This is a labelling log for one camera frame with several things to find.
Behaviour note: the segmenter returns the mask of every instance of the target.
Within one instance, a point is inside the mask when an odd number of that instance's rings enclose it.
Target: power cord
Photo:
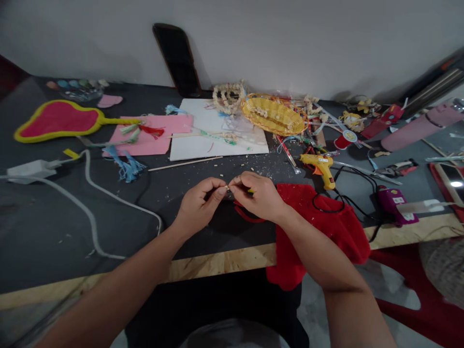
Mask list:
[[[340,167],[340,169],[337,171],[337,173],[336,173],[335,176],[333,177],[333,179],[334,179],[333,181],[334,181],[334,182],[337,181],[337,179],[338,179],[340,173],[342,172],[342,170],[344,169],[344,167],[345,167],[345,166]],[[349,172],[349,173],[358,174],[358,175],[362,176],[364,179],[366,179],[366,180],[371,184],[372,189],[373,189],[373,193],[374,193],[374,195],[375,195],[376,198],[377,198],[377,191],[378,191],[378,184],[377,184],[377,182],[376,182],[373,178],[367,176],[366,174],[364,174],[363,172],[361,172],[361,171],[359,171],[359,170],[357,170],[357,169],[355,169],[355,168],[352,168],[352,170],[353,170],[353,172]],[[335,188],[334,188],[333,190],[334,190],[334,192],[337,194],[337,196],[335,197],[335,200],[338,201],[338,199],[340,198],[340,200],[341,200],[341,202],[342,202],[342,206],[341,206],[340,209],[338,209],[338,210],[325,210],[325,209],[319,208],[319,207],[316,205],[316,198],[320,195],[320,193],[317,193],[317,194],[313,197],[313,201],[312,201],[313,206],[314,206],[317,210],[322,211],[322,212],[324,212],[324,213],[335,214],[335,213],[340,213],[343,209],[345,209],[346,204],[348,204],[348,205],[353,205],[353,206],[354,206],[361,214],[363,214],[365,217],[367,217],[367,218],[369,218],[369,219],[371,219],[371,220],[374,220],[374,221],[377,221],[377,222],[378,222],[378,224],[377,224],[377,226],[376,226],[376,229],[374,230],[374,234],[372,235],[371,239],[369,240],[369,243],[373,242],[373,241],[375,240],[375,238],[377,237],[377,233],[378,233],[380,227],[381,227],[381,226],[383,225],[383,223],[384,223],[384,219],[372,217],[372,216],[366,214],[366,213],[365,213],[365,212],[364,212],[364,211],[363,211],[363,210],[362,210],[350,197],[348,197],[347,195],[342,195],[342,194],[341,194],[337,189],[335,189]]]
[[[139,209],[147,214],[150,214],[150,215],[153,215],[154,217],[156,217],[158,219],[158,233],[157,233],[157,236],[159,235],[159,233],[162,231],[162,228],[163,228],[163,223],[162,223],[162,220],[161,220],[161,217],[152,212],[152,211],[149,211],[145,208],[142,208],[142,207],[139,207],[137,205],[134,205],[128,201],[125,201],[124,199],[122,198],[119,198],[118,196],[116,196],[115,194],[111,193],[110,191],[107,191],[105,190],[104,188],[98,186],[97,184],[95,184],[92,179],[90,178],[90,151],[89,150],[85,150],[83,151],[80,155],[79,155],[79,158],[81,158],[83,155],[85,154],[86,156],[86,166],[85,166],[85,176],[86,176],[86,180],[87,182],[92,185],[94,188],[96,188],[97,190],[103,192],[103,193],[106,193],[108,196],[110,197],[113,197],[115,200],[125,204],[125,205],[128,205],[132,208],[135,208],[135,209]],[[71,162],[71,161],[74,161],[73,160],[65,160],[65,161],[61,161],[61,162],[57,162],[58,164],[63,164],[63,163],[68,163],[68,162]],[[111,259],[118,259],[118,260],[125,260],[127,257],[126,256],[120,256],[120,255],[113,255],[113,254],[108,254],[106,252],[103,251],[102,247],[100,246],[100,243],[98,241],[98,232],[97,232],[97,222],[96,222],[96,219],[95,219],[95,216],[93,215],[93,213],[91,212],[91,210],[89,208],[87,208],[87,206],[85,204],[83,204],[79,199],[77,199],[74,195],[72,195],[69,191],[65,190],[64,188],[62,188],[60,185],[57,185],[55,184],[54,182],[50,181],[50,180],[47,180],[47,179],[44,179],[44,178],[40,178],[40,177],[36,177],[36,176],[31,176],[31,175],[0,175],[0,179],[31,179],[33,181],[40,181],[40,182],[43,182],[44,184],[47,184],[49,186],[51,186],[52,188],[54,188],[55,190],[57,190],[58,192],[60,192],[61,194],[63,194],[64,196],[66,196],[67,198],[69,198],[74,204],[76,204],[79,208],[81,208],[84,213],[87,215],[88,217],[88,220],[90,222],[90,229],[91,229],[91,232],[92,232],[92,241],[93,241],[93,246],[95,248],[95,251],[100,255],[100,256],[104,256],[104,257],[108,257],[108,258],[111,258]]]

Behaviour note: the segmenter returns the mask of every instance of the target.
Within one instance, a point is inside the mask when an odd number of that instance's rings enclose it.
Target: light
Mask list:
[[[464,184],[463,184],[462,181],[451,181],[450,184],[451,184],[451,186],[453,186],[453,187],[461,187],[461,186],[464,186]]]

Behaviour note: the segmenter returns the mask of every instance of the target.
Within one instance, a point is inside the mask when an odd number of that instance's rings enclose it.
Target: hot glue gun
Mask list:
[[[332,190],[335,188],[335,181],[330,172],[330,167],[334,163],[332,157],[324,157],[322,155],[301,155],[300,161],[305,164],[313,165],[316,170],[313,174],[322,175],[324,180],[324,189]]]

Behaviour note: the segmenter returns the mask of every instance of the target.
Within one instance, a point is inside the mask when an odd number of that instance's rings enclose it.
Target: woven basket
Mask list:
[[[289,136],[308,128],[308,116],[302,109],[268,94],[248,94],[240,106],[251,123],[271,133]]]

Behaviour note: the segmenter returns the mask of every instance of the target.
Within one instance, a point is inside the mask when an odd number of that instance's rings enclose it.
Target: white paper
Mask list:
[[[231,123],[226,122],[226,118],[220,117],[216,109],[207,110],[205,107],[205,99],[183,99],[179,109],[193,115],[193,126],[195,128],[209,133],[230,131]],[[236,132],[239,136],[237,145],[230,145],[221,140],[214,141],[201,135],[173,138],[169,160],[269,153],[264,131],[259,127],[252,127],[251,124],[249,124],[248,129],[247,123],[244,123],[243,120],[237,122],[237,129],[239,130]],[[198,132],[197,129],[192,129],[192,133]]]

